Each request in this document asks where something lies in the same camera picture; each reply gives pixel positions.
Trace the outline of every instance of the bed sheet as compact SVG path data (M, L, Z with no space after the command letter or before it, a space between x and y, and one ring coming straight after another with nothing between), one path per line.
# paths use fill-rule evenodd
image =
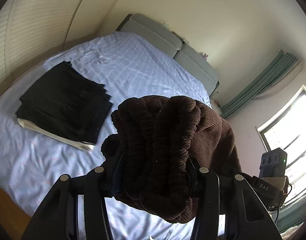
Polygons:
M100 131L93 152L85 152L32 130L16 120L19 97L46 71L62 61L84 77L106 84L112 111L127 98L145 95L186 95L209 104L203 85L172 58L134 33L113 33L75 46L31 70L0 98L0 187L28 215L33 215L61 174L85 175L103 163L103 140L116 133L110 116ZM189 239L194 220L169 224L133 209L114 198L106 199L114 239ZM83 197L78 207L80 238L85 239ZM223 232L224 218L221 217Z

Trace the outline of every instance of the orange floor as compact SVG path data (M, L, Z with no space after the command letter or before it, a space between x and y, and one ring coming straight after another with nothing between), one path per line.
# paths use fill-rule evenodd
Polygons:
M0 189L0 224L13 240L20 240L31 217L24 213L7 195Z

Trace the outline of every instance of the brown ribbed fabric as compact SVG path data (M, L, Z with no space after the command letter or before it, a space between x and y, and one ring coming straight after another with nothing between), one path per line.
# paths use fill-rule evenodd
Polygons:
M170 223L187 223L196 215L198 199L190 198L186 174L189 156L217 174L224 163L241 170L230 124L197 100L129 98L111 117L118 134L101 150L110 156L120 142L123 173L115 198Z

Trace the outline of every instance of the gray headboard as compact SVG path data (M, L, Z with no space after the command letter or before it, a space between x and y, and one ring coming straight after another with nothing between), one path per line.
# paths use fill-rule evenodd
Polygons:
M211 65L193 48L184 44L173 32L142 14L129 14L117 31L140 35L153 46L176 60L187 72L199 80L211 95L219 85L218 75Z

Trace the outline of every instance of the metal screw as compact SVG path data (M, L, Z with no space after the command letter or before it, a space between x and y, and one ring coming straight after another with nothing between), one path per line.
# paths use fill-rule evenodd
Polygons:
M201 173L208 173L208 172L209 172L209 169L206 168L206 167L201 167L201 168L200 168L200 172L201 172Z
M68 180L68 175L64 174L60 177L61 181L67 181Z
M101 173L101 172L103 172L104 171L104 168L103 167L100 167L100 166L98 166L98 167L96 167L95 168L95 170L94 170L96 173Z
M235 179L238 180L238 181L242 181L242 180L244 179L243 176L240 175L240 174L237 174L237 175L235 175L234 177L235 177Z

